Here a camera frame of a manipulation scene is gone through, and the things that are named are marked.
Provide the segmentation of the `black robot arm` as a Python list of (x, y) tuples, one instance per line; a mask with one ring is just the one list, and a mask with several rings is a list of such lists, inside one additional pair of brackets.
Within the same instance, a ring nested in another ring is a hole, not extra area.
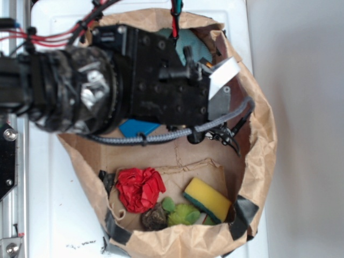
[(229, 79), (171, 40), (128, 25), (96, 29), (88, 47), (1, 57), (1, 112), (47, 132), (107, 134), (124, 119), (198, 126), (230, 110)]

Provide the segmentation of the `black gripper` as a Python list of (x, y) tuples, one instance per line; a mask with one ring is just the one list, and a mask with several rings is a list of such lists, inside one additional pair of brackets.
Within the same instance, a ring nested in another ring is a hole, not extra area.
[(97, 27), (92, 45), (109, 55), (118, 80), (116, 121), (197, 126), (230, 109), (227, 84), (240, 72), (235, 57), (216, 64), (208, 76), (190, 47), (182, 64), (170, 39), (124, 24)]

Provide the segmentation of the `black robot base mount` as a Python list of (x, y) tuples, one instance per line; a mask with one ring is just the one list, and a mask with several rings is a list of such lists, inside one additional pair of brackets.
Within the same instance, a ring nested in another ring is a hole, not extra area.
[(17, 185), (17, 131), (1, 125), (1, 201)]

